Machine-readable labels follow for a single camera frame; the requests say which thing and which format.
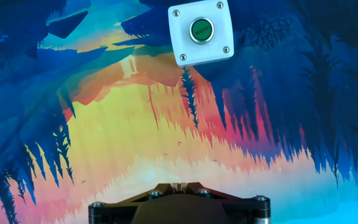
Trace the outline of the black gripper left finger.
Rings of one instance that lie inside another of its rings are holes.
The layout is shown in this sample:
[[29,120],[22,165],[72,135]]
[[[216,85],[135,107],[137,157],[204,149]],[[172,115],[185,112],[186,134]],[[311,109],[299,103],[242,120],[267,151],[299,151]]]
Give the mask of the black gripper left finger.
[[179,193],[180,184],[158,184],[152,190],[118,203],[93,202],[88,205],[89,224],[131,224],[136,210],[144,202]]

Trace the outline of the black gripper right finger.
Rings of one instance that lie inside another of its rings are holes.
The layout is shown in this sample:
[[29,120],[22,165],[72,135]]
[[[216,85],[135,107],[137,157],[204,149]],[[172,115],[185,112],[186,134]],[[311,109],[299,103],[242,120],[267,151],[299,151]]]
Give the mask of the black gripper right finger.
[[270,199],[264,195],[240,198],[209,189],[200,182],[179,183],[178,192],[217,200],[228,216],[233,216],[235,213],[244,214],[246,223],[271,224]]

